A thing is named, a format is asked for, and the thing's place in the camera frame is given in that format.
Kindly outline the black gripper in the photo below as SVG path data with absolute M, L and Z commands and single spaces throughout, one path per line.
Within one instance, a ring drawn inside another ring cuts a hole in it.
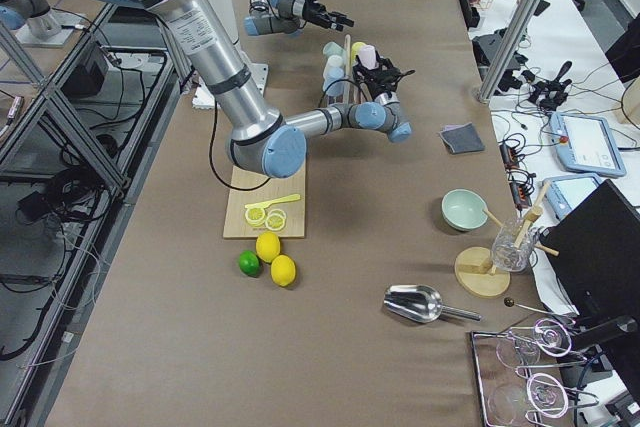
M 403 73 L 379 51 L 376 52 L 376 62 L 376 69 L 367 69 L 359 61 L 356 61 L 352 66 L 353 80 L 362 81 L 371 96 L 395 93 L 403 78 Z
M 342 31 L 344 27 L 353 27 L 354 21 L 346 14 L 330 12 L 317 0 L 304 0 L 302 18 L 313 25 L 329 30 Z

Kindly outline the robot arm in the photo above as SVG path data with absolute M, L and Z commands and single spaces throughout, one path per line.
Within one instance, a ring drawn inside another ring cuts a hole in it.
M 354 83 L 371 96 L 362 104 L 334 103 L 285 118 L 257 87 L 209 0 L 100 0 L 144 9 L 171 31 L 209 92 L 232 124 L 227 154 L 239 168 L 271 178 L 294 175 L 306 158 L 307 141 L 342 128 L 379 131 L 392 142 L 412 133 L 396 95 L 404 74 L 378 56 L 373 67 L 353 67 Z
M 355 22 L 319 0 L 249 0 L 249 15 L 243 21 L 249 36 L 295 34 L 307 24 L 341 32 Z

